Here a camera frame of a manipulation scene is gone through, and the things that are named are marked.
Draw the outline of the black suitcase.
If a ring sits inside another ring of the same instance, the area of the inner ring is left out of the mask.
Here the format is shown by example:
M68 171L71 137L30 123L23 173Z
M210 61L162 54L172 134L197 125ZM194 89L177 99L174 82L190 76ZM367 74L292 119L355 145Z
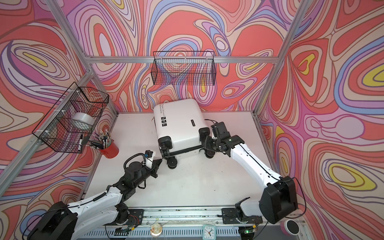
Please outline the black suitcase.
M207 158L214 152L205 149L211 137L202 111L194 99L179 100L154 107L155 127L160 153L170 169L175 169L182 159L204 150Z

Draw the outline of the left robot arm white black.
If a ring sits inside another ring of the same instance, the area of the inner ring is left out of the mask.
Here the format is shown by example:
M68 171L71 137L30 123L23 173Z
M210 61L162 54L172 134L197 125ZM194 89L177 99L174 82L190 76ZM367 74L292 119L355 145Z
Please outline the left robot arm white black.
M140 162L132 162L124 176L102 193L71 204L55 203L37 219L27 239L76 240L105 224L125 224L130 215L125 201L147 178L158 176L161 163L161 159L153 160L152 167L147 168Z

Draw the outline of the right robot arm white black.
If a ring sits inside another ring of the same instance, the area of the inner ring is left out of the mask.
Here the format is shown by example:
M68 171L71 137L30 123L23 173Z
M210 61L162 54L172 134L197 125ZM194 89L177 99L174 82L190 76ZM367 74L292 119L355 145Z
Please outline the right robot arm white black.
M291 177L282 177L264 164L237 135L226 139L206 137L205 150L223 153L240 164L258 184L263 193L259 200L250 197L235 204L237 218L264 217L275 224L298 209L296 184Z

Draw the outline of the red pen cup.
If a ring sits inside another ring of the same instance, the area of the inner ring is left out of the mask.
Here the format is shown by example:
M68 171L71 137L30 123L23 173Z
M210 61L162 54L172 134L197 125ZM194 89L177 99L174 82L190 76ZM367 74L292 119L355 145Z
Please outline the red pen cup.
M113 159L119 154L119 148L115 144L114 140L111 141L111 144L102 150L99 150L101 155L106 157L107 159Z

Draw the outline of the round clear badge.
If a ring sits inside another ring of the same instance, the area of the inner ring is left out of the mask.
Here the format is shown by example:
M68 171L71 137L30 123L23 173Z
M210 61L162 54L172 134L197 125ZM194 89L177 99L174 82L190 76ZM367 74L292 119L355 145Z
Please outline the round clear badge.
M159 237L163 232L163 226L160 223L154 223L151 225L150 234L153 238Z

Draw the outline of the small teal clock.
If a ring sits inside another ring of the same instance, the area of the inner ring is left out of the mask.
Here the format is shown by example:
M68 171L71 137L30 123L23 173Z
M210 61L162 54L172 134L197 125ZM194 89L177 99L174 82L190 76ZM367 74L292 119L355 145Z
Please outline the small teal clock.
M216 240L216 227L213 225L203 225L203 240Z

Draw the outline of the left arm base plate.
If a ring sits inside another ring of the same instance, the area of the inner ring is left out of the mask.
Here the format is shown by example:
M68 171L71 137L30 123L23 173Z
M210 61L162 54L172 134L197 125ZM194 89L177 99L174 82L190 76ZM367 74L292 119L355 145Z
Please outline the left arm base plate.
M118 212L115 223L117 225L127 225L130 227L140 226L143 222L144 209L128 209Z

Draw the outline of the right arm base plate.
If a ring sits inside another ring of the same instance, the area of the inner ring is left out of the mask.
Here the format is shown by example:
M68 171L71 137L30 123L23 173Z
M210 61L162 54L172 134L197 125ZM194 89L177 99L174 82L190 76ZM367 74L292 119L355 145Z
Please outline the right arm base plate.
M260 216L246 216L236 208L222 208L221 214L218 215L226 225L230 224L254 224L256 226L263 223Z

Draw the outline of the silver duct tape roll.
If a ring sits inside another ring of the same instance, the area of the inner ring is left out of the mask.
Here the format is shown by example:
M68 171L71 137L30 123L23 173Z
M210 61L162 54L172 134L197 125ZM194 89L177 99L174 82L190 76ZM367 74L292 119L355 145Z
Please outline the silver duct tape roll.
M73 126L82 131L90 131L95 123L95 119L86 113L75 113L72 120Z

